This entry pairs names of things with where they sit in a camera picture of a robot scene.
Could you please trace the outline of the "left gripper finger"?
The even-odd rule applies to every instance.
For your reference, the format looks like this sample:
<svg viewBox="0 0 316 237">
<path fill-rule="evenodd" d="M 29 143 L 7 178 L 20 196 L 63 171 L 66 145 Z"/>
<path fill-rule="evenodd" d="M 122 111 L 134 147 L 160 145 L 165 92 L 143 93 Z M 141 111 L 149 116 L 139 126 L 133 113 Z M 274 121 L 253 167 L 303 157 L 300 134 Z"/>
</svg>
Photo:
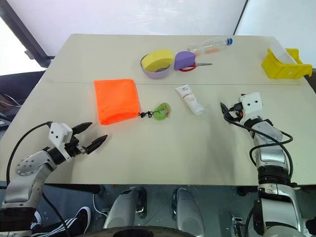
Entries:
<svg viewBox="0 0 316 237">
<path fill-rule="evenodd" d="M 77 135 L 88 129 L 92 125 L 92 122 L 84 122 L 79 125 L 76 125 L 72 128 L 73 135 Z"/>
<path fill-rule="evenodd" d="M 88 145 L 87 147 L 83 147 L 85 153 L 88 155 L 92 153 L 93 151 L 95 151 L 96 149 L 98 149 L 106 141 L 107 138 L 108 138 L 108 135 L 106 134 L 92 141 L 91 144 Z"/>
</svg>

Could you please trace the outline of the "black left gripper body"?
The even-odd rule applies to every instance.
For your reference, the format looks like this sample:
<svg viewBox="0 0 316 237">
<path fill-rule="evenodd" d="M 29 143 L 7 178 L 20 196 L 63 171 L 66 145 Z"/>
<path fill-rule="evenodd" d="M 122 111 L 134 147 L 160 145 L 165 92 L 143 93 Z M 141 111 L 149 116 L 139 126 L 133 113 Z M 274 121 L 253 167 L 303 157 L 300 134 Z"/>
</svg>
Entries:
<svg viewBox="0 0 316 237">
<path fill-rule="evenodd" d="M 79 140 L 76 137 L 72 137 L 70 142 L 65 144 L 65 150 L 71 158 L 86 153 L 86 150 L 79 145 Z"/>
</svg>

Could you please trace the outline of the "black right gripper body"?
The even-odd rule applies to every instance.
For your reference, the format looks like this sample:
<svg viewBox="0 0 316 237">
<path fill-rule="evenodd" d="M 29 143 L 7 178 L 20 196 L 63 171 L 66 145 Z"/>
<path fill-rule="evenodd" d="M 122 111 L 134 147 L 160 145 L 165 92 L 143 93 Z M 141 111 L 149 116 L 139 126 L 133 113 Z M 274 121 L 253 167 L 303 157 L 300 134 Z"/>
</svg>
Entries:
<svg viewBox="0 0 316 237">
<path fill-rule="evenodd" d="M 238 117 L 238 121 L 241 121 L 241 119 L 243 118 L 242 102 L 238 102 L 238 103 L 234 104 L 232 107 L 230 107 L 229 113 L 235 118 Z"/>
</svg>

